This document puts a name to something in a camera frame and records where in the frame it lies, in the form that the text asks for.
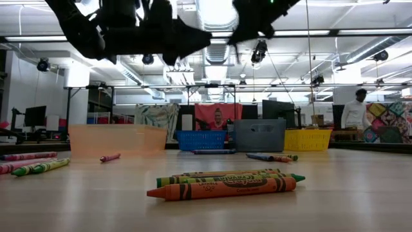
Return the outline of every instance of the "purple crayon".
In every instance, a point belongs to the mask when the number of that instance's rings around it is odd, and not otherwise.
[[[111,160],[119,159],[119,158],[120,158],[120,153],[117,153],[116,155],[103,156],[100,158],[100,161],[107,162],[107,161],[111,161]]]

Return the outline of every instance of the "blue basket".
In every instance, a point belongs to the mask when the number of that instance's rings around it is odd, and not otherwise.
[[[177,131],[182,151],[223,149],[226,131]]]

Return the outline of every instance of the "pink crayon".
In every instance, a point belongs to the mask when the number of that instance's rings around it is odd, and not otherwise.
[[[103,156],[100,158],[100,161],[107,162],[107,161],[111,161],[111,160],[119,159],[119,158],[120,158],[120,153],[117,153],[116,155]]]
[[[51,159],[43,158],[43,159],[31,159],[31,160],[23,160],[23,161],[16,161],[16,162],[8,162],[8,163],[0,165],[0,174],[10,173],[17,168],[21,168],[26,165],[35,164],[39,162],[48,162],[48,161],[51,161]]]
[[[15,160],[28,160],[28,159],[39,159],[39,158],[52,158],[56,156],[57,156],[57,152],[51,151],[51,152],[3,155],[2,157],[0,157],[0,159],[7,160],[7,161],[15,161]]]

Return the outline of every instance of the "orange translucent bin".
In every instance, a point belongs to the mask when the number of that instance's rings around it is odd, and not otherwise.
[[[165,149],[167,130],[134,124],[69,126],[72,158],[130,157]]]

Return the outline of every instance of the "yellow basket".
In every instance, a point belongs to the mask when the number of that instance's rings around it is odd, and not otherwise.
[[[285,150],[325,151],[332,130],[286,130]]]

